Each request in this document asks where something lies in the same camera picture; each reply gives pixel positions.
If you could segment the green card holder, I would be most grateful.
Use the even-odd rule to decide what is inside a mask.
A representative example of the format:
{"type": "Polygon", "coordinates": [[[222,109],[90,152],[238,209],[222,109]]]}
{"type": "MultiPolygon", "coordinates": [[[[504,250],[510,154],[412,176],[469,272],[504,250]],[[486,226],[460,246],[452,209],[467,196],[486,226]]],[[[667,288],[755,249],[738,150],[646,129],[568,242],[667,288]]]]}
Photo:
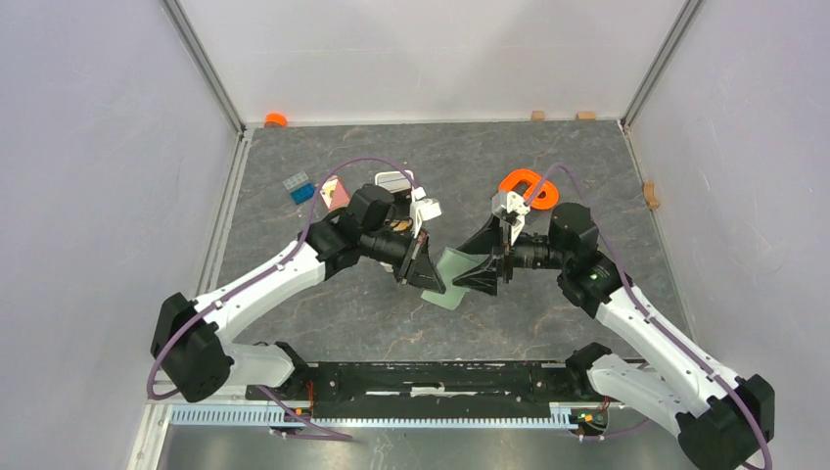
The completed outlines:
{"type": "Polygon", "coordinates": [[[479,266],[485,259],[485,255],[470,255],[453,248],[445,248],[437,263],[437,271],[445,285],[445,292],[438,293],[425,290],[421,295],[421,299],[447,310],[455,310],[460,306],[464,296],[470,289],[455,286],[453,280],[479,266]]]}

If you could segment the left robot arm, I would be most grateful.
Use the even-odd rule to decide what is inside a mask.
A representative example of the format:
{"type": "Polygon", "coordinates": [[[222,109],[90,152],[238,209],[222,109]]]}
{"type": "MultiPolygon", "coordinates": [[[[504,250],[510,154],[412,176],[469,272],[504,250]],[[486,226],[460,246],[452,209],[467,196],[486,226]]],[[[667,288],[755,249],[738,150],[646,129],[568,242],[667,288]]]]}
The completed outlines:
{"type": "Polygon", "coordinates": [[[173,385],[153,400],[175,395],[199,402],[230,385],[261,385],[284,399],[299,397],[307,373],[285,347],[236,343],[255,320],[290,297],[319,285],[368,258],[386,265],[401,285],[443,293],[445,285],[429,254],[423,224],[441,214],[438,200],[422,188],[411,192],[411,226],[392,229],[395,195],[365,184],[346,206],[309,222],[297,240],[272,259],[212,292],[188,299],[175,293],[161,304],[150,346],[153,374],[163,372],[173,385]]]}

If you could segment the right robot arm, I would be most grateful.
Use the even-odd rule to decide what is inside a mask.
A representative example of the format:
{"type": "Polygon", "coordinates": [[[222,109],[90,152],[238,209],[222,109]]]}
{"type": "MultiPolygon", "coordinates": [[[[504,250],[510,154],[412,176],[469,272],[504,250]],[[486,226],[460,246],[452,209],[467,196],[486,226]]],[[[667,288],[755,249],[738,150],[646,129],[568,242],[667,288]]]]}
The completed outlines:
{"type": "Polygon", "coordinates": [[[459,248],[484,262],[454,278],[459,287],[496,295],[516,268],[556,269],[564,297],[633,347],[650,365],[639,369],[592,343],[566,361],[568,392],[616,399],[674,436],[698,469],[750,468],[760,454],[772,466],[775,393],[760,375],[748,379],[704,352],[648,301],[615,260],[589,208],[556,207],[547,234],[523,230],[523,211],[494,210],[459,248]]]}

